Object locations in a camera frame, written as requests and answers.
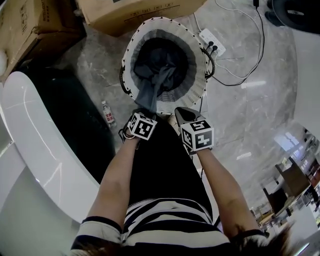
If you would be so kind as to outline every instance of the plastic water bottle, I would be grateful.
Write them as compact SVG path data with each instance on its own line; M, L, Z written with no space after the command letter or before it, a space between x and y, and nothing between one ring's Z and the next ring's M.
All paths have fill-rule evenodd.
M102 101L103 114L106 119L106 122L110 128L117 126L114 115L111 112L110 107L107 105L105 101Z

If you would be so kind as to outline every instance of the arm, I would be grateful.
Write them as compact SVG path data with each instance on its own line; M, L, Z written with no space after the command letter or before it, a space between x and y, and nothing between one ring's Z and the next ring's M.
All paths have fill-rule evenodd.
M108 218L121 228L130 198L130 179L138 139L127 139L105 171L98 194L88 213Z
M218 205L223 232L228 238L243 231L259 229L239 184L209 149L197 152L213 196Z

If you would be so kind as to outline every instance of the black skirt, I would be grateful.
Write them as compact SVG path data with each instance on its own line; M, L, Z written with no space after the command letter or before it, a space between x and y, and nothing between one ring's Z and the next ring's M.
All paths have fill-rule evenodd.
M175 130L157 117L151 138L135 151L129 205L146 199L190 199L206 208L211 203L204 184Z

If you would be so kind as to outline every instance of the hair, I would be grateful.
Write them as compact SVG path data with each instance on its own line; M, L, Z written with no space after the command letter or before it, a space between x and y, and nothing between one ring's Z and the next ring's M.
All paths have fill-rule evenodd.
M242 239L235 245L240 255L292 256L295 250L289 247L290 229L291 226L285 227L268 244L261 244L253 239Z
M232 242L237 248L240 256L242 255L259 255L259 256L292 256L294 249L289 248L290 226L275 236L268 244L261 244L250 238L243 238ZM106 242L101 246L86 245L83 252L79 252L77 256L116 256L120 254L121 245Z

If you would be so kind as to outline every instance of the power plug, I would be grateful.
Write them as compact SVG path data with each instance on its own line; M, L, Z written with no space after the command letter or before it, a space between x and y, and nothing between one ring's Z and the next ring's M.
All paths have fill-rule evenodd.
M214 36L214 34L210 32L209 29L205 28L204 30L202 30L199 36L206 43L207 46L209 46L210 42L213 42L212 46L218 47L218 49L215 52L219 57L225 53L226 48L222 45L222 43L220 43L220 41Z
M259 7L259 0L253 0L253 5L255 8Z

